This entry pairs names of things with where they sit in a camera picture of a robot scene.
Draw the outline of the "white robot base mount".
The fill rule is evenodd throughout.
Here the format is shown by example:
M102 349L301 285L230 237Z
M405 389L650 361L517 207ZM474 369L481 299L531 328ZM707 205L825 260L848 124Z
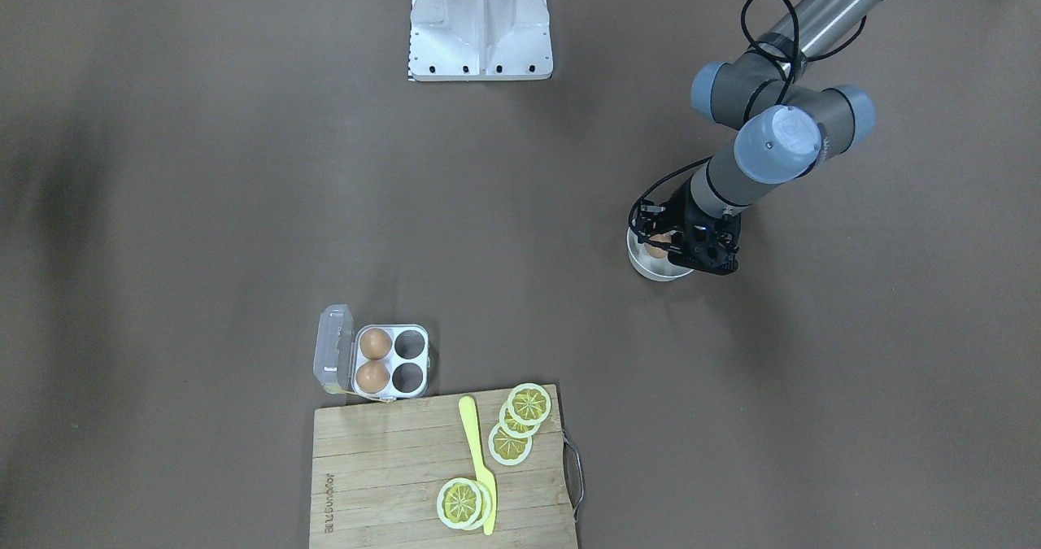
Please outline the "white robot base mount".
M415 82L547 80L549 0L412 0L407 76Z

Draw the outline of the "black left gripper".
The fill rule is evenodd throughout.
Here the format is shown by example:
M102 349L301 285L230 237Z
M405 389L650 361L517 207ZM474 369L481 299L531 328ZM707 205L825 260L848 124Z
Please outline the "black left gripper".
M642 244L659 233L672 235L667 259L699 272L722 276L738 270L740 229L740 216L718 219L702 211L689 183L661 204L638 201L638 241Z

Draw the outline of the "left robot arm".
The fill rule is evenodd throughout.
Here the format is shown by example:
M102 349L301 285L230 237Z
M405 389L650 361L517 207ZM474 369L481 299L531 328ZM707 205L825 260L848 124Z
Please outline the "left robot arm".
M663 178L682 183L663 202L646 190L627 219L627 253L648 280L738 270L743 213L778 186L811 173L868 138L877 111L854 85L799 88L812 63L843 52L885 0L745 0L747 48L708 63L689 89L691 106L735 138L717 153Z

